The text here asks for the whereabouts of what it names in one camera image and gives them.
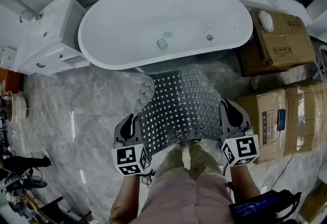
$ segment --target cardboard box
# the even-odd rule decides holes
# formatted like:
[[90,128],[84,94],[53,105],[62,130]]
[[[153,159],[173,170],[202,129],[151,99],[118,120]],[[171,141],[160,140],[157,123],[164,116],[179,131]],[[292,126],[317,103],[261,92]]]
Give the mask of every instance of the cardboard box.
[[311,151],[327,138],[327,86],[304,80],[284,87],[287,140],[284,155]]
[[[237,98],[259,136],[257,163],[310,151],[327,140],[327,85],[316,80]],[[278,130],[278,111],[285,110],[285,128]]]
[[277,129],[278,111],[286,109],[285,91],[277,89],[262,94],[245,95],[237,103],[247,111],[254,134],[259,136],[260,156],[257,163],[284,154],[286,129]]
[[327,202],[327,184],[321,182],[312,190],[302,204],[299,214],[311,223],[325,208]]
[[268,33],[261,27],[259,12],[251,11],[253,39],[239,51],[243,75],[286,71],[316,60],[309,34],[299,17],[267,11],[274,24],[274,31]]

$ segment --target black device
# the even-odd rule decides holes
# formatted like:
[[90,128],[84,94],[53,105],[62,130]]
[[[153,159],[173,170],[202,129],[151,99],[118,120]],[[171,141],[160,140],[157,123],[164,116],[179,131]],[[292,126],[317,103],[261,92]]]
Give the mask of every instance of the black device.
[[[280,223],[295,211],[299,204],[300,196],[301,192],[293,195],[288,190],[280,192],[270,190],[242,203],[231,204],[229,208],[237,224]],[[287,209],[291,205],[293,207],[289,213],[281,218],[277,217],[278,212]]]

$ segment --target cabinet handle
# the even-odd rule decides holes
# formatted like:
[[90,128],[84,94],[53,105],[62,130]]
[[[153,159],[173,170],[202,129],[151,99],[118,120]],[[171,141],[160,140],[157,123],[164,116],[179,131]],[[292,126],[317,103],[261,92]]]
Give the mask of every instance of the cabinet handle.
[[39,67],[39,68],[45,68],[45,65],[41,65],[39,63],[37,63],[36,66]]

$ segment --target white freestanding bathtub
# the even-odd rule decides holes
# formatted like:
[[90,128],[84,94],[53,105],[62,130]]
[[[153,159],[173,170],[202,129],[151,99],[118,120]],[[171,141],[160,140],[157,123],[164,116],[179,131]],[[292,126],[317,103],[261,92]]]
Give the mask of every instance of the white freestanding bathtub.
[[122,70],[235,48],[252,29],[238,0],[100,0],[85,14],[78,41],[93,64]]

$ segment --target leg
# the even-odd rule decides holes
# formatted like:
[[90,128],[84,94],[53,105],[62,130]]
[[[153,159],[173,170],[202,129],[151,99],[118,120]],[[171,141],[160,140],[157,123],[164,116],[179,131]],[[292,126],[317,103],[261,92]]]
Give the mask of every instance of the leg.
[[190,176],[197,180],[206,167],[221,174],[216,160],[203,150],[199,141],[193,141],[190,145],[191,168]]
[[29,168],[48,167],[51,165],[47,157],[43,159],[24,158],[20,156],[11,157],[3,160],[4,169],[13,171],[18,175],[22,175]]
[[183,148],[177,144],[165,157],[162,164],[159,166],[154,178],[158,178],[165,172],[179,167],[184,167],[182,161]]

